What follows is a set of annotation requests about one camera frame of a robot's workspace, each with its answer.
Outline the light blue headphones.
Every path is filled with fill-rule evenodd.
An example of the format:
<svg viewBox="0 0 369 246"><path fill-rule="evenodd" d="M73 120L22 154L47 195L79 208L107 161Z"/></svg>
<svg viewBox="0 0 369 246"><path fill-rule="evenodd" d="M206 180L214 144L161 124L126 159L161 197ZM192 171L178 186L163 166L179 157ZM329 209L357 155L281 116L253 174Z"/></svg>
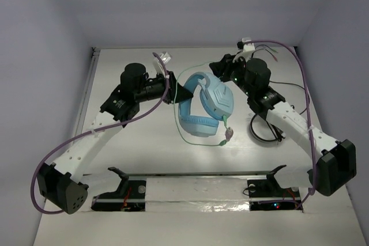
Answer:
<svg viewBox="0 0 369 246"><path fill-rule="evenodd" d="M212 137L216 135L219 123L225 122L234 111L234 95L232 90L215 75L198 71L185 82L184 88L195 92L200 88L199 99L207 117L191 114L191 99L178 105L179 124L188 134L195 137Z"/></svg>

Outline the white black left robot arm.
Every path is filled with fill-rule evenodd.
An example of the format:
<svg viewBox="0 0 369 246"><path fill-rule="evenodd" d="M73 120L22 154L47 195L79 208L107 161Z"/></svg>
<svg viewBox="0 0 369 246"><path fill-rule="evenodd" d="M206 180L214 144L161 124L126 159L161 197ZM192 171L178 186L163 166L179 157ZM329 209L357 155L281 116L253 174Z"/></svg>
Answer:
<svg viewBox="0 0 369 246"><path fill-rule="evenodd" d="M128 64L119 85L100 106L90 128L64 141L39 162L31 180L31 201L42 214L73 214L82 207L90 186L82 182L89 164L128 124L152 114L162 103L174 104L174 73L157 57L155 78L144 65Z"/></svg>

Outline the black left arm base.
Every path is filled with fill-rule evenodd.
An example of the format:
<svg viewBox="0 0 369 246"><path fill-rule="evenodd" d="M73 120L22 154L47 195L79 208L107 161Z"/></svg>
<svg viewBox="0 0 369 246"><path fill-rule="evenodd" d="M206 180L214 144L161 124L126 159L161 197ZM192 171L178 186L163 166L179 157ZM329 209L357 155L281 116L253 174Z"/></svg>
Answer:
<svg viewBox="0 0 369 246"><path fill-rule="evenodd" d="M129 175L116 167L109 167L121 179L117 188L93 198L93 211L145 211L146 179L130 179Z"/></svg>

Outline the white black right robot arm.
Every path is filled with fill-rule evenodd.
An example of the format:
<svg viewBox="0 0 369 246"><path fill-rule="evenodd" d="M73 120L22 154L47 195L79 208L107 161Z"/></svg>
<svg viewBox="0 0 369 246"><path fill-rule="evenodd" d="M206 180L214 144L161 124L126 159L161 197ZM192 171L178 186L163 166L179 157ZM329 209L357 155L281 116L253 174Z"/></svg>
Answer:
<svg viewBox="0 0 369 246"><path fill-rule="evenodd" d="M355 145L348 139L339 141L325 134L311 124L310 117L296 112L269 85L271 71L264 60L226 54L209 67L221 81L232 81L247 96L255 114L282 130L312 159L312 166L307 168L280 165L270 171L268 193L279 196L289 187L304 187L331 196L356 176Z"/></svg>

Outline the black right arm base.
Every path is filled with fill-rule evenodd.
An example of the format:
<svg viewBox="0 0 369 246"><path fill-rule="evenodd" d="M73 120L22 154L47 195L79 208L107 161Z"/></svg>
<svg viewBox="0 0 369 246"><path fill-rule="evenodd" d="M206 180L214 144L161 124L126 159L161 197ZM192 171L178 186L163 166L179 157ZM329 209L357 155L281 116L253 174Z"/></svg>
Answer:
<svg viewBox="0 0 369 246"><path fill-rule="evenodd" d="M299 191L292 188L281 188L275 180L275 174L285 165L266 174L265 179L248 180L242 194L248 196L251 211L302 210Z"/></svg>

